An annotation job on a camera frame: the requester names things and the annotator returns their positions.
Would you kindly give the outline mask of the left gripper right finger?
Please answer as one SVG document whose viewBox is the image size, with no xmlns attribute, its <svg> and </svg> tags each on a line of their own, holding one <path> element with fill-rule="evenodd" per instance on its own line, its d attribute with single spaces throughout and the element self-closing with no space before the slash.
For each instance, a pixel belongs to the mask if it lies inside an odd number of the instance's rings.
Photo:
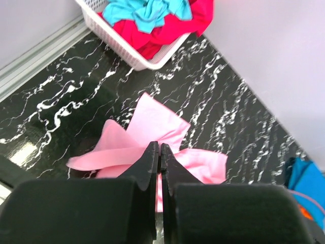
<svg viewBox="0 0 325 244">
<path fill-rule="evenodd" d="M 164 242 L 177 243 L 177 205 L 176 186 L 179 184 L 202 184 L 184 166 L 182 166 L 166 143 L 161 145 L 161 185 L 164 220 Z"/>
</svg>

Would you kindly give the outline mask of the pink t shirt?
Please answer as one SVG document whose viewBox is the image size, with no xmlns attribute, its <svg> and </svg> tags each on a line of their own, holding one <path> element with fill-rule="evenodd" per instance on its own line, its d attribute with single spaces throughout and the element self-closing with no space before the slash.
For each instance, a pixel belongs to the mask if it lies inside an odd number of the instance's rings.
<svg viewBox="0 0 325 244">
<path fill-rule="evenodd" d="M 204 149 L 180 149 L 190 123 L 147 93 L 137 102 L 134 114 L 124 129 L 106 120 L 95 148 L 68 160 L 67 166 L 79 171 L 97 171 L 98 178 L 120 176 L 138 160 L 151 141 L 168 144 L 176 160 L 204 184 L 226 180 L 227 155 Z"/>
</svg>

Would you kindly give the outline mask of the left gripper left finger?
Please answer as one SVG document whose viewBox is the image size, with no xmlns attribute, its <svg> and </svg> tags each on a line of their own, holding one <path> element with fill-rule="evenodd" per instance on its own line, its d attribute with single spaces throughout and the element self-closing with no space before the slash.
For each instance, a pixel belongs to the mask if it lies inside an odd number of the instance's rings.
<svg viewBox="0 0 325 244">
<path fill-rule="evenodd" d="M 127 239 L 155 240 L 158 142 L 150 142 L 142 156 L 119 177 L 135 181 Z"/>
</svg>

